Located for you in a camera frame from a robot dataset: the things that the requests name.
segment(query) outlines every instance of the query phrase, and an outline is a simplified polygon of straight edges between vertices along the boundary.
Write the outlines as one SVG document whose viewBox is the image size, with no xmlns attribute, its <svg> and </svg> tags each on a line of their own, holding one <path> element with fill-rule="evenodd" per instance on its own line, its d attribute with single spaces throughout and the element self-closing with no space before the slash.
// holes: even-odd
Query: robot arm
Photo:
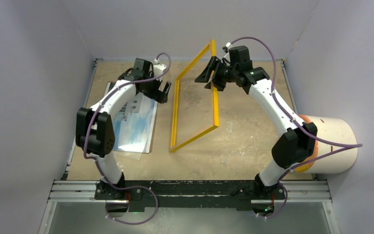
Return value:
<svg viewBox="0 0 374 234">
<path fill-rule="evenodd" d="M 214 71 L 210 82 L 218 91 L 223 91 L 228 82 L 236 83 L 260 104 L 272 120 L 280 138 L 272 148 L 273 160 L 255 177 L 255 189 L 258 192 L 268 192 L 276 187 L 279 178 L 290 166 L 304 161 L 313 153 L 315 141 L 305 135 L 295 122 L 315 136 L 317 128 L 314 123 L 304 123 L 275 90 L 275 97 L 279 104 L 291 113 L 293 119 L 290 120 L 285 115 L 273 99 L 272 81 L 269 80 L 269 75 L 261 67 L 253 68 L 253 62 L 246 46 L 231 48 L 229 45 L 224 50 L 230 55 L 230 62 L 227 61 L 226 56 L 221 60 L 212 57 L 195 82 L 209 82 L 210 74 Z"/>
<path fill-rule="evenodd" d="M 89 109 L 80 108 L 77 112 L 75 142 L 77 146 L 84 148 L 90 119 L 101 105 L 88 137 L 87 154 L 90 155 L 90 158 L 98 161 L 101 171 L 113 184 L 120 186 L 120 181 L 124 183 L 124 176 L 112 153 L 115 143 L 112 119 L 115 118 L 125 103 L 140 92 L 159 103 L 167 102 L 168 91 L 171 86 L 171 83 L 167 82 L 164 90 L 160 91 L 161 80 L 132 83 L 125 86 L 123 84 L 159 76 L 166 68 L 164 64 L 152 65 L 151 62 L 138 58 L 135 60 L 134 67 L 120 75 L 115 86 L 97 104 Z"/>
</svg>

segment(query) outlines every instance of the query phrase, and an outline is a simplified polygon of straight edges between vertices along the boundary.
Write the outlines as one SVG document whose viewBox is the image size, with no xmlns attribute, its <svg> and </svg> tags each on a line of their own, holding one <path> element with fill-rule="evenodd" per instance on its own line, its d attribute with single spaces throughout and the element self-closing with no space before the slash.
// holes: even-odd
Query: white cylinder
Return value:
<svg viewBox="0 0 374 234">
<path fill-rule="evenodd" d="M 356 144 L 355 135 L 351 127 L 343 120 L 338 118 L 324 118 L 314 116 L 300 117 L 306 122 L 313 122 L 318 128 L 317 137 L 342 143 L 342 144 Z M 320 141 L 315 141 L 315 148 L 313 154 L 306 159 L 310 160 L 329 152 L 340 149 L 341 147 L 328 145 Z M 319 159 L 312 163 L 300 166 L 294 170 L 296 173 L 318 173 L 318 174 L 336 174 L 348 170 L 355 162 L 357 157 L 357 148 L 349 149 L 330 155 L 328 157 Z"/>
</svg>

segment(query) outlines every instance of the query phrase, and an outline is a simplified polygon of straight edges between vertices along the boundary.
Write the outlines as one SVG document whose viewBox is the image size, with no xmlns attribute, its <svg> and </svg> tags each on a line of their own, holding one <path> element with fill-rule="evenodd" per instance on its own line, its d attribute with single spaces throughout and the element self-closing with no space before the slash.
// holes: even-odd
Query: wall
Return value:
<svg viewBox="0 0 374 234">
<path fill-rule="evenodd" d="M 363 143 L 328 181 L 341 232 L 374 233 L 374 0 L 320 1 L 286 68 L 299 112 L 344 119 Z"/>
<path fill-rule="evenodd" d="M 60 0 L 0 0 L 0 234 L 37 233 L 91 65 Z"/>
<path fill-rule="evenodd" d="M 96 58 L 154 58 L 166 51 L 191 59 L 215 39 L 219 55 L 231 40 L 255 36 L 289 54 L 318 0 L 65 0 Z M 252 57 L 270 59 L 249 43 Z"/>
</svg>

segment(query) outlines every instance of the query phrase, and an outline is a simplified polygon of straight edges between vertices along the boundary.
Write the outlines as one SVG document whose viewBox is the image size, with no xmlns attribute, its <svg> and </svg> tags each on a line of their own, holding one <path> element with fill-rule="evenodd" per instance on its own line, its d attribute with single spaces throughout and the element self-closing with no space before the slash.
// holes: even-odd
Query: purple cable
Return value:
<svg viewBox="0 0 374 234">
<path fill-rule="evenodd" d="M 231 42 L 231 44 L 237 42 L 237 41 L 240 41 L 240 40 L 243 40 L 243 39 L 252 39 L 252 40 L 256 40 L 258 42 L 260 42 L 268 51 L 269 51 L 269 54 L 270 56 L 272 57 L 272 61 L 273 61 L 273 77 L 272 77 L 272 85 L 270 87 L 270 89 L 272 90 L 272 97 L 273 97 L 273 100 L 275 101 L 275 103 L 277 104 L 277 106 L 279 106 L 279 108 L 285 113 L 285 115 L 287 117 L 289 117 L 289 119 L 293 119 L 292 115 L 286 111 L 286 109 L 279 103 L 279 101 L 277 100 L 276 98 L 276 93 L 275 93 L 275 83 L 276 83 L 276 59 L 275 59 L 275 56 L 273 55 L 273 52 L 272 50 L 270 50 L 270 48 L 263 42 L 261 41 L 260 39 L 258 38 L 255 38 L 255 37 L 242 37 L 242 38 L 237 38 L 235 40 L 233 40 Z M 324 139 L 321 139 L 317 136 L 314 136 L 310 133 L 308 133 L 299 123 L 297 123 L 296 121 L 293 121 L 294 124 L 304 133 L 306 134 L 308 137 L 314 139 L 314 140 L 317 140 L 317 141 L 320 141 L 320 142 L 323 142 L 325 144 L 329 144 L 329 145 L 334 145 L 334 146 L 338 146 L 338 147 L 342 147 L 341 149 L 338 149 L 338 150 L 335 150 L 335 151 L 332 151 L 332 152 L 329 152 L 327 154 L 324 154 L 322 156 L 319 156 L 317 158 L 313 158 L 311 160 L 308 160 L 306 162 L 302 162 L 302 163 L 299 163 L 297 165 L 294 165 L 292 167 L 290 167 L 288 170 L 286 170 L 282 175 L 281 177 L 278 179 L 279 181 L 279 184 L 284 188 L 285 190 L 285 196 L 284 196 L 284 202 L 282 204 L 282 206 L 276 211 L 274 212 L 272 215 L 270 216 L 265 216 L 265 218 L 271 218 L 271 217 L 274 217 L 276 216 L 279 212 L 281 212 L 287 202 L 287 190 L 285 189 L 285 187 L 280 183 L 280 181 L 292 170 L 294 170 L 295 168 L 297 167 L 300 167 L 302 165 L 305 165 L 305 164 L 308 164 L 308 163 L 311 163 L 311 162 L 314 162 L 316 160 L 319 160 L 319 159 L 322 159 L 324 157 L 327 157 L 327 156 L 330 156 L 330 155 L 333 155 L 333 154 L 336 154 L 336 153 L 339 153 L 339 152 L 342 152 L 342 151 L 345 151 L 345 150 L 349 150 L 349 149 L 353 149 L 353 148 L 359 148 L 359 147 L 362 147 L 363 145 L 362 144 L 342 144 L 342 143 L 336 143 L 336 142 L 332 142 L 332 141 L 328 141 L 328 140 L 324 140 Z"/>
<path fill-rule="evenodd" d="M 153 81 L 153 80 L 156 80 L 156 79 L 159 79 L 161 78 L 162 76 L 164 76 L 169 70 L 170 70 L 170 67 L 171 67 L 171 58 L 170 58 L 170 55 L 168 55 L 167 53 L 160 53 L 159 55 L 157 55 L 156 59 L 158 59 L 161 55 L 165 55 L 167 56 L 168 58 L 168 67 L 164 70 L 164 72 L 161 74 L 161 75 L 158 75 L 156 77 L 153 77 L 153 78 L 149 78 L 149 79 L 143 79 L 143 80 L 136 80 L 136 81 L 131 81 L 131 82 L 127 82 L 127 83 L 124 83 L 124 84 L 121 84 L 119 85 L 117 88 L 115 88 L 113 91 L 109 92 L 105 98 L 101 101 L 101 104 L 97 107 L 97 109 L 94 111 L 94 114 L 93 116 L 91 117 L 90 119 L 90 123 L 88 125 L 88 129 L 87 129 L 87 133 L 85 135 L 85 141 L 84 141 L 84 148 L 83 148 L 83 151 L 84 151 L 84 158 L 85 159 L 93 159 L 95 160 L 95 165 L 97 166 L 97 169 L 99 171 L 99 173 L 101 174 L 101 176 L 105 179 L 105 181 L 114 189 L 116 190 L 128 190 L 128 189 L 134 189 L 134 188 L 141 188 L 141 189 L 145 189 L 147 191 L 149 191 L 153 197 L 154 197 L 154 200 L 155 200 L 155 208 L 154 208 L 154 211 L 152 213 L 152 215 L 147 218 L 146 220 L 144 221 L 141 221 L 141 222 L 136 222 L 136 223 L 131 223 L 131 222 L 126 222 L 126 221 L 122 221 L 122 220 L 119 220 L 119 219 L 116 219 L 116 218 L 113 218 L 111 217 L 108 213 L 107 213 L 107 217 L 114 220 L 114 221 L 117 221 L 119 223 L 123 223 L 123 224 L 128 224 L 128 225 L 139 225 L 139 224 L 143 224 L 143 223 L 146 223 L 148 221 L 150 221 L 154 216 L 155 214 L 157 213 L 158 211 L 158 199 L 157 199 L 157 196 L 155 195 L 155 193 L 147 188 L 147 187 L 144 187 L 144 186 L 130 186 L 130 187 L 126 187 L 126 188 L 118 188 L 116 187 L 115 185 L 112 184 L 112 182 L 105 176 L 104 172 L 102 171 L 98 161 L 96 160 L 96 157 L 93 157 L 93 156 L 87 156 L 87 149 L 88 149 L 88 138 L 90 136 L 90 132 L 91 132 L 91 127 L 92 125 L 94 124 L 94 121 L 95 121 L 95 118 L 96 118 L 96 115 L 98 114 L 98 112 L 101 110 L 102 106 L 118 91 L 120 90 L 122 87 L 126 86 L 126 85 L 130 85 L 130 84 L 137 84 L 137 83 L 145 83 L 145 82 L 150 82 L 150 81 Z"/>
</svg>

